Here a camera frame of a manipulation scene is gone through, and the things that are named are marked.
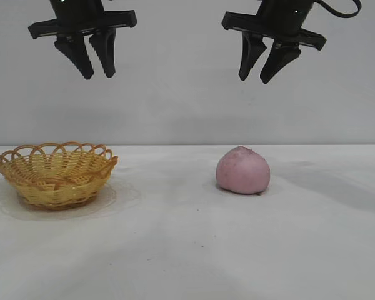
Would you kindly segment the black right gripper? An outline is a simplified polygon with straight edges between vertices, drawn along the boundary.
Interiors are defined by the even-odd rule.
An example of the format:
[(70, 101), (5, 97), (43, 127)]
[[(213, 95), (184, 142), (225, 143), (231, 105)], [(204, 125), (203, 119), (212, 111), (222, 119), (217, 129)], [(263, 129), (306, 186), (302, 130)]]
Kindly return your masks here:
[(321, 50), (326, 38), (303, 29), (313, 1), (262, 1), (255, 15), (226, 12), (224, 29), (242, 32), (242, 54), (239, 77), (245, 81), (255, 63), (267, 49), (263, 37), (273, 39), (271, 52), (263, 66), (260, 79), (267, 84), (283, 67), (297, 59), (299, 45)]

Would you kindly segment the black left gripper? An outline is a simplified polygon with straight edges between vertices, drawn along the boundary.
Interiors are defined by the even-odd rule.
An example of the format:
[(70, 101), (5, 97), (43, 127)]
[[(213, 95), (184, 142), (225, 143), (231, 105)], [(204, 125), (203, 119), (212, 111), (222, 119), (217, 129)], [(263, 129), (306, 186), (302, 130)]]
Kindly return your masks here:
[(75, 65), (84, 79), (91, 79), (94, 71), (83, 35), (95, 32), (89, 38), (89, 42), (101, 62), (105, 75), (108, 78), (113, 77), (116, 72), (115, 28), (133, 28), (137, 24), (135, 11), (107, 11), (102, 1), (69, 0), (50, 3), (56, 17), (30, 25), (28, 29), (32, 38), (57, 35), (55, 48)]

